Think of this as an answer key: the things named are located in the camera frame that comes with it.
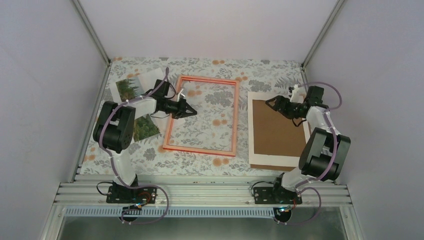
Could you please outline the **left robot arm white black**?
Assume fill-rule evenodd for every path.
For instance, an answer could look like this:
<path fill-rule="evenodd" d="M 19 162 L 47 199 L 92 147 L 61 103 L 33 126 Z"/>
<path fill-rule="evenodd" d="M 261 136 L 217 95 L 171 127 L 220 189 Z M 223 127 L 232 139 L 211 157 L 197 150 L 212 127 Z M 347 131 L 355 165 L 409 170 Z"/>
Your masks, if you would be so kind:
<path fill-rule="evenodd" d="M 119 196 L 128 203 L 134 202 L 140 191 L 128 152 L 136 119 L 157 112 L 163 112 L 175 120 L 198 113 L 180 93 L 176 100 L 168 97 L 170 86 L 166 79 L 158 79 L 154 88 L 133 99 L 126 99 L 122 103 L 104 102 L 94 126 L 93 140 L 108 154 L 114 174 L 113 184 L 121 187 Z"/>

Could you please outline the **landscape photo print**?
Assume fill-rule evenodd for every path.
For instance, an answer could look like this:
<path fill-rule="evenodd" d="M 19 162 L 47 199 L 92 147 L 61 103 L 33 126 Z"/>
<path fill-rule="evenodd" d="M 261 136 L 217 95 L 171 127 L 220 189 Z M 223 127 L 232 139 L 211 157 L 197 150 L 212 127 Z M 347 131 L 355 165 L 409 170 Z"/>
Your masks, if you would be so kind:
<path fill-rule="evenodd" d="M 149 72 L 128 75 L 125 79 L 114 81 L 109 85 L 112 99 L 116 103 L 126 100 L 133 100 L 149 90 L 154 90 L 157 84 L 164 80 L 166 74 L 161 68 L 156 68 Z M 142 114 L 147 107 L 139 107 L 139 104 L 133 106 L 136 108 L 135 120 L 133 125 L 133 141 L 139 142 L 153 137 L 161 137 L 166 133 L 167 123 L 170 118 L 168 113 L 162 111 L 153 111 Z"/>

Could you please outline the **red picture frame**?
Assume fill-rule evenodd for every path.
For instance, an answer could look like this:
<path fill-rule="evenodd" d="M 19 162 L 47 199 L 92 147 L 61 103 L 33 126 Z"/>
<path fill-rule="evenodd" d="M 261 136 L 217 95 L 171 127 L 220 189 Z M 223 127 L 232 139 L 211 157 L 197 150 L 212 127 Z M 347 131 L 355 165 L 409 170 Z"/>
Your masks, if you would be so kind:
<path fill-rule="evenodd" d="M 168 121 L 162 147 L 166 150 L 234 157 L 237 147 L 239 82 L 180 75 L 179 92 L 197 115 Z"/>

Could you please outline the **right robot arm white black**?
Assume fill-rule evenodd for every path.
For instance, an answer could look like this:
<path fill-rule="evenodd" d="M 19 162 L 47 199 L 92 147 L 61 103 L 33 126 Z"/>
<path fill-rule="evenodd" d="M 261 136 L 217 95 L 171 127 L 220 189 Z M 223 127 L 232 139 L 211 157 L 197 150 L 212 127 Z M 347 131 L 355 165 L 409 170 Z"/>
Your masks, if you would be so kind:
<path fill-rule="evenodd" d="M 300 197 L 299 188 L 316 181 L 335 181 L 351 145 L 351 139 L 337 130 L 331 119 L 331 108 L 324 104 L 324 88 L 301 85 L 289 88 L 290 97 L 278 95 L 266 100 L 272 110 L 294 121 L 301 119 L 312 127 L 312 133 L 303 149 L 298 166 L 277 177 L 271 189 L 271 198 L 282 204 Z"/>

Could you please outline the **white mat board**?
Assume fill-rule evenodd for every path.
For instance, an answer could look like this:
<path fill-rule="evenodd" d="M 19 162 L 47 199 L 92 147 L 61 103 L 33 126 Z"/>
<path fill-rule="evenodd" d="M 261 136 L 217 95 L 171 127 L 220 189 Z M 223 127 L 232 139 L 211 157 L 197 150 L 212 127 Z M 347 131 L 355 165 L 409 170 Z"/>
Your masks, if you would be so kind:
<path fill-rule="evenodd" d="M 273 171 L 291 171 L 299 164 L 300 156 L 279 156 L 264 155 L 254 153 L 253 135 L 253 100 L 269 100 L 277 95 L 275 93 L 248 92 L 248 162 L 251 168 Z M 311 130 L 310 125 L 305 121 L 302 123 L 305 132 L 306 143 L 308 142 Z"/>

